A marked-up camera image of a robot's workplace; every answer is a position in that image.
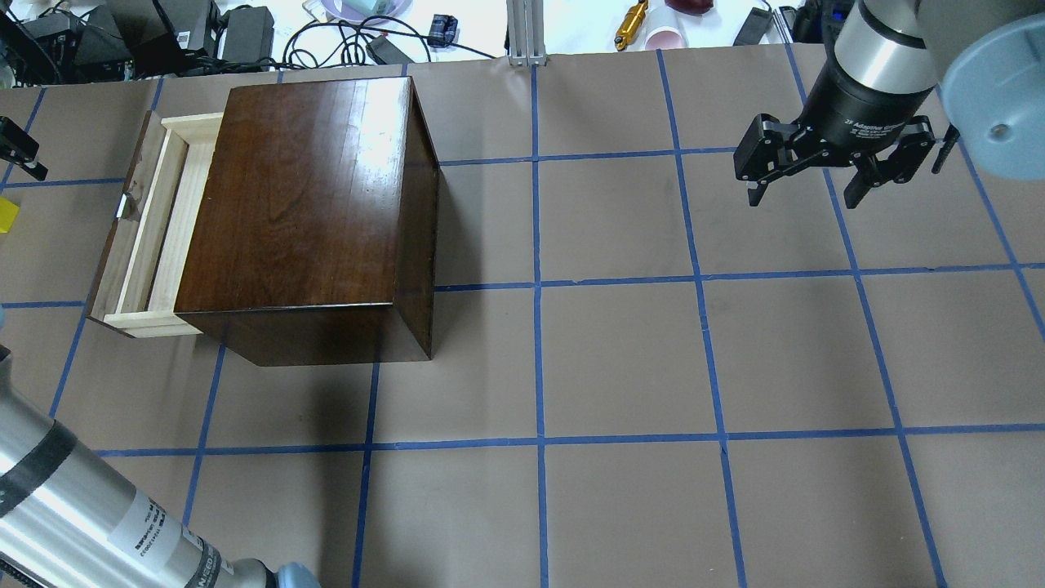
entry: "red object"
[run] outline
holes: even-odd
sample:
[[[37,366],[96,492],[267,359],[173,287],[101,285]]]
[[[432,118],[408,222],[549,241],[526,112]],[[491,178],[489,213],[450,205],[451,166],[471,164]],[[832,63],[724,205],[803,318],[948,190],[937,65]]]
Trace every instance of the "red object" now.
[[[699,17],[715,6],[715,0],[665,0],[665,4],[679,13]]]

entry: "blue tape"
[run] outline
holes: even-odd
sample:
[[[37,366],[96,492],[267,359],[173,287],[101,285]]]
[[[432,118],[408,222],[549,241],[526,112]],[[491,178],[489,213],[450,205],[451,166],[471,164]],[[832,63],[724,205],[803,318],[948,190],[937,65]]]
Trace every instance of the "blue tape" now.
[[[737,147],[691,147],[678,149],[682,155],[698,155],[705,152],[733,152]]]
[[[701,443],[717,442],[718,433],[661,433],[644,436],[575,436],[548,438],[547,445],[619,445],[635,443]]]
[[[541,155],[541,161],[576,161],[578,159],[622,159],[625,157],[661,157],[674,155],[672,149],[623,150],[617,152],[577,152],[565,155]]]
[[[46,301],[43,303],[2,303],[5,309],[63,309],[83,307],[83,301]]]
[[[908,436],[966,436],[970,433],[1023,433],[1045,431],[1045,423],[1012,423],[999,425],[944,425],[935,427],[907,427]]]
[[[906,436],[965,436],[974,433],[1021,433],[1045,431],[1045,423],[1003,423],[995,425],[937,425],[905,427]],[[758,442],[780,440],[836,440],[896,437],[895,428],[812,429],[790,431],[739,431],[728,433],[729,441]],[[564,436],[551,438],[491,438],[432,442],[391,442],[374,444],[330,444],[254,447],[208,447],[204,455],[297,455],[316,453],[365,453],[370,451],[438,451],[495,447],[538,447],[580,445],[632,445],[646,443],[719,443],[715,433],[648,433],[625,436]],[[100,457],[170,457],[195,455],[196,448],[103,449]]]
[[[533,161],[533,156],[526,157],[494,157],[490,159],[450,159],[448,161],[440,161],[439,165],[443,167],[454,166],[454,165],[492,165],[496,163],[524,163]]]
[[[122,184],[123,178],[93,178],[83,180],[52,180],[45,182],[11,182],[9,188],[47,188],[54,186],[85,186],[102,184]]]
[[[207,436],[210,433],[210,418],[214,414],[214,401],[217,399],[217,386],[222,381],[222,367],[225,364],[225,345],[217,348],[217,360],[214,362],[214,377],[210,381],[210,394],[207,395],[207,408],[203,413],[203,425],[200,427],[200,441],[196,444],[195,460],[192,462],[192,476],[189,478],[189,492],[185,498],[185,512],[182,524],[188,526],[192,519],[192,505],[195,503],[195,491],[200,484],[200,469],[207,449]]]
[[[437,285],[436,291],[474,291],[477,289],[526,289],[533,287],[529,281],[502,281],[493,283],[458,283]]]
[[[896,429],[818,429],[811,431],[745,431],[729,433],[729,441],[835,440],[849,438],[887,438]]]
[[[374,451],[433,451],[437,449],[473,449],[480,447],[535,447],[537,438],[494,438],[484,440],[448,440],[435,442],[375,443]]]
[[[541,287],[572,287],[576,285],[629,285],[635,283],[679,283],[694,281],[692,275],[654,275],[648,277],[598,277],[589,279],[553,279],[540,282]]]
[[[845,245],[845,255],[849,257],[850,265],[853,267],[853,279],[856,282],[857,293],[860,299],[860,307],[863,309],[864,321],[867,324],[867,334],[870,336],[870,345],[875,350],[875,359],[878,362],[878,371],[882,378],[882,386],[885,389],[885,398],[889,404],[889,411],[892,416],[892,424],[896,427],[897,440],[900,442],[900,453],[904,461],[904,469],[907,471],[907,480],[911,487],[911,496],[914,499],[914,510],[918,512],[919,522],[922,525],[922,536],[925,539],[926,548],[929,551],[929,562],[932,564],[932,571],[936,578],[936,585],[946,588],[947,579],[944,575],[944,567],[939,560],[939,552],[936,550],[936,541],[933,538],[932,527],[929,525],[929,515],[925,510],[925,501],[922,498],[922,488],[918,481],[918,473],[914,471],[914,462],[911,460],[910,448],[907,446],[907,438],[904,433],[903,420],[900,418],[900,408],[897,406],[896,395],[892,391],[892,381],[889,378],[888,368],[885,366],[885,355],[882,353],[882,345],[878,337],[878,329],[875,327],[875,319],[870,312],[870,304],[867,302],[867,291],[863,285],[860,265],[857,263],[856,252],[853,249],[853,241],[850,239],[849,229],[845,226],[845,218],[842,215],[841,205],[838,201],[838,193],[835,184],[831,180],[831,174],[827,169],[823,172],[823,181],[828,185],[828,193],[831,195],[831,206],[838,221],[838,229],[842,235],[842,242]]]
[[[1023,263],[1024,268],[1045,268],[1045,263]],[[984,263],[979,265],[940,265],[936,267],[928,266],[907,266],[907,267],[869,267],[861,268],[860,275],[897,275],[897,274],[932,274],[932,273],[965,273],[965,272],[997,272],[1011,271],[1013,266],[1005,263]],[[851,268],[837,269],[798,269],[780,272],[737,272],[703,274],[701,281],[723,281],[723,280],[757,280],[757,279],[786,279],[806,277],[831,277],[831,276],[852,276]],[[694,281],[696,277],[692,275],[654,275],[642,277],[597,277],[587,279],[550,279],[540,282],[541,287],[570,287],[577,285],[628,285],[634,283],[677,283]],[[533,282],[529,281],[504,281],[489,283],[452,283],[437,285],[436,291],[472,291],[477,289],[526,289],[533,287]]]
[[[965,273],[965,272],[997,272],[1008,271],[1012,265],[1002,263],[984,263],[980,265],[942,265],[938,267],[879,267],[861,268],[860,275],[899,275],[924,273]]]
[[[1027,306],[1030,307],[1030,316],[1034,317],[1035,325],[1038,326],[1038,333],[1041,335],[1042,339],[1045,340],[1045,321],[1042,320],[1042,314],[1038,310],[1038,304],[1035,302],[1034,292],[1030,290],[1030,284],[1027,283],[1027,277],[1023,275],[1023,268],[1020,267],[1020,261],[1016,257],[1016,251],[1013,249],[1012,243],[1008,241],[1008,237],[1005,235],[1005,229],[1001,226],[1001,219],[994,210],[994,205],[991,203],[991,196],[988,195],[986,188],[983,187],[983,181],[980,180],[979,172],[976,170],[976,166],[973,165],[973,160],[969,157],[969,150],[966,148],[963,141],[958,141],[958,148],[961,149],[961,157],[966,159],[966,166],[969,167],[969,172],[973,177],[973,182],[976,184],[976,190],[979,191],[980,199],[983,201],[983,207],[986,208],[986,213],[991,216],[991,221],[994,222],[994,229],[998,233],[998,239],[1001,240],[1001,245],[1005,249],[1005,255],[1008,256],[1008,262],[1011,263],[1009,266],[1014,272],[1016,272],[1016,279],[1019,280],[1020,287],[1023,289],[1023,297],[1027,300]]]
[[[156,449],[100,449],[94,452],[98,457],[187,457],[195,455],[195,448]]]
[[[204,455],[296,455],[311,453],[356,453],[366,451],[367,446],[356,444],[330,445],[270,445],[256,447],[208,447]]]
[[[156,91],[153,92],[153,103],[148,107],[148,110],[156,110],[156,107],[160,105],[160,93],[163,92],[163,77],[160,77],[156,83]]]
[[[852,269],[808,269],[794,272],[745,272],[716,273],[701,276],[703,281],[745,280],[745,279],[780,279],[789,277],[831,277],[836,275],[853,275]]]
[[[51,400],[51,407],[47,415],[51,419],[59,414],[59,405],[62,403],[62,396],[65,395],[66,382],[69,381],[69,373],[72,371],[72,362],[76,357],[76,349],[79,348],[79,339],[84,334],[84,325],[87,323],[87,307],[79,315],[79,323],[76,324],[76,333],[72,336],[72,344],[69,346],[69,354],[66,356],[65,366],[62,368],[62,377],[59,378],[59,386],[54,391],[54,398]]]
[[[712,390],[712,404],[715,407],[715,427],[720,444],[722,465],[722,481],[725,492],[726,512],[729,518],[729,535],[733,540],[734,563],[737,567],[737,584],[747,588],[747,571],[744,566],[744,549],[740,539],[740,523],[737,518],[737,500],[733,489],[733,469],[729,466],[728,436],[725,428],[725,418],[722,413],[722,398],[719,395],[718,372],[715,368],[715,353],[712,345],[711,329],[707,325],[707,308],[704,300],[703,277],[700,272],[700,258],[697,255],[697,243],[693,234],[693,219],[690,215],[690,195],[686,185],[686,170],[682,167],[682,152],[679,147],[678,123],[675,119],[675,104],[671,96],[671,84],[668,81],[668,68],[664,62],[664,52],[656,50],[657,66],[660,69],[660,83],[664,86],[665,101],[668,105],[668,120],[671,124],[671,141],[675,148],[675,170],[678,174],[678,191],[682,206],[682,219],[686,222],[686,237],[690,246],[690,261],[693,264],[694,283],[697,289],[697,310],[700,315],[700,332],[704,343],[704,359],[707,362],[707,376]]]
[[[530,67],[530,125],[533,162],[533,355],[534,394],[537,427],[537,522],[540,546],[540,586],[549,587],[548,563],[548,473],[544,461],[544,352],[541,335],[540,282],[540,137],[537,66]]]
[[[32,127],[32,123],[37,120],[37,113],[40,112],[40,104],[44,103],[44,94],[47,93],[47,88],[41,88],[40,94],[37,96],[37,102],[32,104],[32,112],[29,113],[29,118],[25,121],[25,132],[28,133],[29,128]]]
[[[367,404],[367,450],[363,453],[363,475],[359,480],[359,511],[355,519],[355,554],[352,558],[352,588],[358,588],[363,579],[363,543],[367,530],[367,504],[370,500],[370,467],[373,460],[374,422],[377,418],[377,387],[380,383],[381,364],[374,362],[370,371],[370,401]]]

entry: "wooden cabinet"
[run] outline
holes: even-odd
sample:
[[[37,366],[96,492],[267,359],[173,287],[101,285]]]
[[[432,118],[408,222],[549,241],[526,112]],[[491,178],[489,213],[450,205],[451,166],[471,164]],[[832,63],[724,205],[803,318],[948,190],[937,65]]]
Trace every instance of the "wooden cabinet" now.
[[[258,366],[431,357],[440,175],[409,78],[236,88],[138,151],[92,319]]]

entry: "dark wood box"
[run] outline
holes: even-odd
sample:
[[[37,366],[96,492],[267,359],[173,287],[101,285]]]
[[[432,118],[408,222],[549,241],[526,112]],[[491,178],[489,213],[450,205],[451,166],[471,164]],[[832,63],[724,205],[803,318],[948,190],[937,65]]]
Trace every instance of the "dark wood box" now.
[[[173,315],[257,366],[428,359],[439,185],[409,78],[233,89]]]

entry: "metal bar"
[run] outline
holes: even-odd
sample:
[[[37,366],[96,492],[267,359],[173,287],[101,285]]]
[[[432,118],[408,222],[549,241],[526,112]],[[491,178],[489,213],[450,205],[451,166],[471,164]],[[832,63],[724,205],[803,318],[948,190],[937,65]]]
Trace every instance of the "metal bar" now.
[[[548,63],[543,0],[508,0],[508,60],[520,67]]]

